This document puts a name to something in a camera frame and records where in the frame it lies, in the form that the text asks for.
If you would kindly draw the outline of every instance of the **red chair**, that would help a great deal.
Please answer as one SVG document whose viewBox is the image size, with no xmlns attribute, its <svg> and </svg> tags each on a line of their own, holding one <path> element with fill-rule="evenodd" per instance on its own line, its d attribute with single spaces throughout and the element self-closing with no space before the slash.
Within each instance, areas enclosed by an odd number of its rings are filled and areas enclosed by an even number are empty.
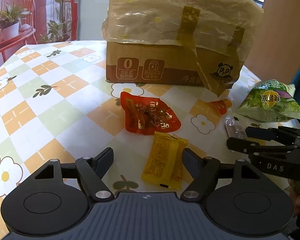
<svg viewBox="0 0 300 240">
<path fill-rule="evenodd" d="M 0 0 L 0 10 L 5 10 L 5 3 L 10 5 L 14 4 L 15 6 L 23 6 L 27 11 L 31 12 L 31 14 L 27 15 L 25 18 L 21 20 L 21 25 L 28 24 L 30 28 L 19 33 L 18 36 L 12 38 L 8 41 L 4 41 L 1 37 L 0 31 L 0 53 L 2 54 L 3 61 L 6 62 L 7 58 L 4 53 L 5 50 L 15 46 L 16 44 L 23 42 L 26 45 L 26 39 L 30 36 L 34 39 L 34 43 L 37 44 L 37 40 L 35 38 L 35 28 L 34 28 L 34 0 Z"/>
</svg>

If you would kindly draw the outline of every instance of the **checkered tablecloth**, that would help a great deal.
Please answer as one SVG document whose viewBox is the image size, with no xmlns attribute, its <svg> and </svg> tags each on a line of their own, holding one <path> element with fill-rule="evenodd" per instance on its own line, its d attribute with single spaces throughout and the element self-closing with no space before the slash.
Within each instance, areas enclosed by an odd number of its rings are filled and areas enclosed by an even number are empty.
<svg viewBox="0 0 300 240">
<path fill-rule="evenodd" d="M 247 159 L 227 149 L 224 118 L 214 116 L 208 104 L 226 96 L 235 105 L 243 101 L 249 88 L 259 81 L 246 67 L 230 94 L 217 98 L 202 87 L 107 83 L 105 57 L 105 41 L 26 45 L 0 68 L 0 205 L 49 159 L 72 163 L 83 156 L 96 156 L 106 147 L 114 149 L 114 164 L 103 181 L 114 193 L 118 190 L 113 188 L 116 181 L 135 182 L 133 188 L 126 183 L 125 190 L 166 191 L 141 180 L 153 136 L 125 130 L 118 99 L 122 91 L 160 97 L 182 123 L 171 134 L 188 139 L 188 147 L 199 156 L 210 155 L 226 163 Z M 213 125 L 205 125 L 201 119 Z M 260 124 L 242 116 L 239 119 L 245 126 Z M 260 125 L 277 127 L 279 123 Z M 285 125 L 296 127 L 298 123 Z M 272 179 L 282 188 L 287 186 L 284 179 Z M 183 170 L 183 189 L 191 180 Z M 78 187 L 72 179 L 65 183 Z M 0 239 L 7 233 L 0 214 Z"/>
</svg>

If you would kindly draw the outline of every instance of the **white wall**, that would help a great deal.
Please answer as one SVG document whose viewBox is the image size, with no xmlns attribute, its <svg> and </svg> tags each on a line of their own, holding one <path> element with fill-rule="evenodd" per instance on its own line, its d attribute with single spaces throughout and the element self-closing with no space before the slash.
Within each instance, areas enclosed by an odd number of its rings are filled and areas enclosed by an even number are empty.
<svg viewBox="0 0 300 240">
<path fill-rule="evenodd" d="M 109 0 L 79 0 L 78 40 L 102 40 Z"/>
</svg>

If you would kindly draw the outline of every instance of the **cardboard box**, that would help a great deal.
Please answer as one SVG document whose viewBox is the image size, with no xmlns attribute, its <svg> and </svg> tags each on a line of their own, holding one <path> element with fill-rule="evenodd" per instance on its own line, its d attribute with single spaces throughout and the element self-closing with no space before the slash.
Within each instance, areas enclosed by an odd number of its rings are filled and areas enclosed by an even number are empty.
<svg viewBox="0 0 300 240">
<path fill-rule="evenodd" d="M 231 57 L 197 48 L 199 64 L 210 70 L 216 82 L 230 82 L 239 78 L 243 62 L 233 68 Z M 182 46 L 145 45 L 108 42 L 106 49 L 106 79 L 119 83 L 154 83 L 204 86 L 198 66 Z"/>
</svg>

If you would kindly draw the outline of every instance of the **brown label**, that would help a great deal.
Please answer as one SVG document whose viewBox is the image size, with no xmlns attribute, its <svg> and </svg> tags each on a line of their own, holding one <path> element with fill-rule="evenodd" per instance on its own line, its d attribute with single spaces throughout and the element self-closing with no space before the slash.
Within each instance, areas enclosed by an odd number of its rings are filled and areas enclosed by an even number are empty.
<svg viewBox="0 0 300 240">
<path fill-rule="evenodd" d="M 147 59 L 142 70 L 142 79 L 160 80 L 164 69 L 164 60 Z"/>
<path fill-rule="evenodd" d="M 116 76 L 118 79 L 136 79 L 139 72 L 139 60 L 137 58 L 121 57 L 118 59 Z"/>
</svg>

